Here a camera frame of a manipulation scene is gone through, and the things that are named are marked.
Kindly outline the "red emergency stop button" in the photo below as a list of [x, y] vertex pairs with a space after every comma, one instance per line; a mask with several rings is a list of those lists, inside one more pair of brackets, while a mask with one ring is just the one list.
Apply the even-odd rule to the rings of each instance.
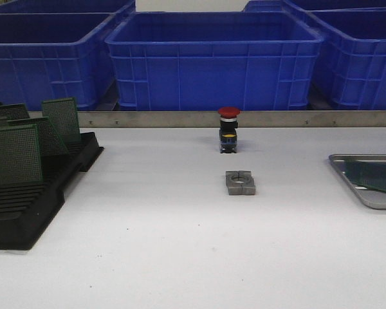
[[218, 109], [220, 116], [219, 150], [220, 153], [236, 153], [238, 128], [237, 116], [241, 110], [236, 107], [222, 107]]

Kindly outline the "right blue plastic crate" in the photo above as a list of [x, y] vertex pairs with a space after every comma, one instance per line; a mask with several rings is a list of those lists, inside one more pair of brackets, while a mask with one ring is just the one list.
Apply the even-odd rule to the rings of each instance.
[[386, 110], [386, 10], [309, 15], [324, 38], [312, 82], [334, 109]]

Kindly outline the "silver metal tray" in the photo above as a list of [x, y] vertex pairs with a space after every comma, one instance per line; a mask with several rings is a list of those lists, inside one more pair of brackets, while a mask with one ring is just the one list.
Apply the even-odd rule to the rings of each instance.
[[363, 205], [386, 210], [386, 154], [331, 154], [329, 163]]

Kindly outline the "black slotted board rack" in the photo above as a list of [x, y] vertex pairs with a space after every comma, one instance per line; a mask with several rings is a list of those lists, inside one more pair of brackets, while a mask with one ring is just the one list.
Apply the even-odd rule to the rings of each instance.
[[67, 185], [104, 150], [94, 132], [67, 148], [67, 156], [42, 158], [42, 183], [0, 186], [0, 250], [31, 249], [63, 206]]

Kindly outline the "left blue plastic crate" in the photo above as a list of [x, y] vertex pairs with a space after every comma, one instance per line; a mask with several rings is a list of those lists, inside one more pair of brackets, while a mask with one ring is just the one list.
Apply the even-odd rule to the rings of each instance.
[[73, 97], [91, 111], [113, 84], [105, 42], [113, 14], [0, 14], [0, 102], [24, 103]]

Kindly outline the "grey metal clamp block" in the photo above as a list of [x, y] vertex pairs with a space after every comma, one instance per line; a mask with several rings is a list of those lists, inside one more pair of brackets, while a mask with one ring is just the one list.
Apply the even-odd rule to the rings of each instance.
[[256, 193], [251, 171], [226, 171], [225, 182], [229, 195], [252, 196]]

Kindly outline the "blue plastic crate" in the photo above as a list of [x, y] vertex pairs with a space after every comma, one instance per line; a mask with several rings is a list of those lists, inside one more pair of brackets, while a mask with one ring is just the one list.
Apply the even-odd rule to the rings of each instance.
[[386, 10], [309, 15], [324, 38], [312, 82], [334, 109], [386, 110]]
[[322, 38], [285, 12], [150, 12], [106, 39], [122, 109], [304, 109]]
[[105, 42], [113, 14], [0, 14], [0, 102], [24, 103], [73, 97], [91, 111], [113, 84]]

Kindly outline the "far right blue crate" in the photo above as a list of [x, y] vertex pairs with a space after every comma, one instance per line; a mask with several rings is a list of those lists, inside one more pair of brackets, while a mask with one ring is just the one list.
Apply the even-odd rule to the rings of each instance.
[[281, 10], [348, 10], [386, 9], [386, 1], [248, 1], [243, 12], [273, 12]]

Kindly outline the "far left blue crate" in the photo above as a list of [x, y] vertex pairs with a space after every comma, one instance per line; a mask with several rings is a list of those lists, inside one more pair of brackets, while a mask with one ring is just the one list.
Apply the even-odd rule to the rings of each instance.
[[10, 1], [0, 5], [0, 14], [115, 13], [134, 8], [135, 1]]

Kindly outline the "steel table edge rail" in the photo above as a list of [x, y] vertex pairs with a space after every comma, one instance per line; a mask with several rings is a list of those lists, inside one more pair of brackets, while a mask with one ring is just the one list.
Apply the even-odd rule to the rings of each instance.
[[[215, 111], [82, 111], [83, 128], [219, 127]], [[386, 127], [386, 111], [243, 111], [239, 127]]]

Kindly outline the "left edge green circuit board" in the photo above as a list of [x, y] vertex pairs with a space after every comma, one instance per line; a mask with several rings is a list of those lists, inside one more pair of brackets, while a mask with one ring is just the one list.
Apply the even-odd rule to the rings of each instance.
[[0, 127], [0, 185], [43, 182], [35, 124]]

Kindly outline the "centre blue plastic crate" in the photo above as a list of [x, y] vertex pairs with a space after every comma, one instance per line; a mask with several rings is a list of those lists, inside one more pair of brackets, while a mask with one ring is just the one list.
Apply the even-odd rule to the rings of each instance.
[[106, 39], [122, 109], [304, 109], [322, 38], [285, 12], [150, 12]]

